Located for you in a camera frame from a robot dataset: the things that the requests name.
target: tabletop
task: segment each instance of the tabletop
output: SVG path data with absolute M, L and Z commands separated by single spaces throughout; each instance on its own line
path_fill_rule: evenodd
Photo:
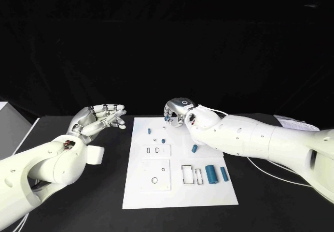
M 281 126 L 274 116 L 241 116 Z M 287 183 L 265 173 L 245 157 L 225 155 L 239 205 L 123 210 L 134 118 L 123 116 L 127 129 L 101 131 L 91 145 L 103 146 L 101 165 L 87 165 L 80 180 L 36 208 L 22 232 L 236 232 L 331 231 L 334 205 L 310 187 Z M 19 152 L 67 133 L 71 116 L 42 117 Z M 278 177 L 306 181 L 270 162 L 252 159 Z M 18 222 L 3 231 L 12 232 Z

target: black curtain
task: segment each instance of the black curtain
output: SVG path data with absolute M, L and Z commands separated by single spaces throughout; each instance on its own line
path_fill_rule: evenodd
M 2 1 L 0 101 L 33 121 L 172 98 L 331 127 L 333 7 L 307 1 Z

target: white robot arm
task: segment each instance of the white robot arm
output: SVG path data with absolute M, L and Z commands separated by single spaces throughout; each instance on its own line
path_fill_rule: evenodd
M 101 164 L 104 148 L 88 144 L 105 127 L 126 128 L 124 114 L 124 105 L 85 107 L 67 135 L 0 161 L 0 231 L 78 180 L 87 163 Z M 33 187 L 28 176 L 41 180 Z
M 334 203 L 334 130 L 295 130 L 228 114 L 222 118 L 187 98 L 167 102 L 164 116 L 173 126 L 186 124 L 198 144 L 291 168 Z

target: white board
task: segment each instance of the white board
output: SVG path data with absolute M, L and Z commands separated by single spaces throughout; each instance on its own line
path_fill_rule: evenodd
M 162 156 L 147 155 L 147 146 L 156 149 L 162 145 L 170 146 L 170 153 L 162 153 Z M 223 153 L 206 145 L 199 145 L 198 151 L 193 153 L 193 145 L 186 126 L 175 128 L 166 124 L 163 117 L 134 119 L 123 209 L 238 204 Z M 167 188 L 167 173 L 160 172 L 162 163 L 159 163 L 166 160 L 169 160 L 170 188 Z M 157 169 L 152 169 L 144 174 L 143 164 L 149 164 L 149 167 L 157 166 Z M 215 185 L 211 185 L 208 181 L 206 166 L 211 164 L 215 166 L 219 180 Z M 183 183 L 183 165 L 192 165 L 195 184 L 185 185 Z M 223 181 L 221 167 L 226 168 L 228 182 Z M 202 172 L 202 185 L 198 184 L 196 169 L 200 169 Z M 164 175 L 157 177 L 159 180 L 154 184 L 156 179 L 153 180 L 153 178 L 159 174 Z

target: blue cylinder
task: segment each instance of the blue cylinder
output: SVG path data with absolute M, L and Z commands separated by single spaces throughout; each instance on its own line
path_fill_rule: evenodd
M 198 150 L 198 145 L 195 144 L 195 145 L 193 145 L 192 152 L 195 153 L 195 152 L 196 152 L 196 150 Z
M 222 171 L 222 174 L 223 174 L 223 179 L 225 179 L 225 181 L 228 181 L 229 178 L 228 178 L 228 174 L 226 174 L 226 171 L 225 171 L 225 167 L 221 167 L 221 171 Z
M 215 166 L 213 165 L 208 165 L 206 166 L 206 172 L 208 172 L 208 181 L 209 184 L 216 184 L 218 183 L 218 175 L 216 175 L 216 171 L 215 171 Z

